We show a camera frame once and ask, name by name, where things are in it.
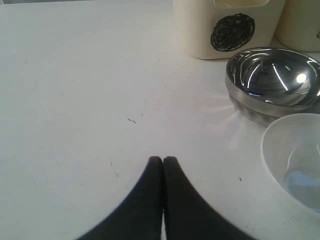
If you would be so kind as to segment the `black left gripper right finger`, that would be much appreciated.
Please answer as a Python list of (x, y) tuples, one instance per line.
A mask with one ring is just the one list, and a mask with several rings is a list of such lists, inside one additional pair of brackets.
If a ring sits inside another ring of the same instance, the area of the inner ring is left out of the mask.
[(196, 191), (178, 159), (163, 160), (164, 224), (168, 240), (252, 240)]

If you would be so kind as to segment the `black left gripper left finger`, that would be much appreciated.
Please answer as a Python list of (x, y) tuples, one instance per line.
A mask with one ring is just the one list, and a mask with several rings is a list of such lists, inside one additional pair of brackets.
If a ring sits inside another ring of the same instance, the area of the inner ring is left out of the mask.
[(163, 162), (151, 156), (137, 183), (104, 220), (80, 240), (160, 240), (163, 220)]

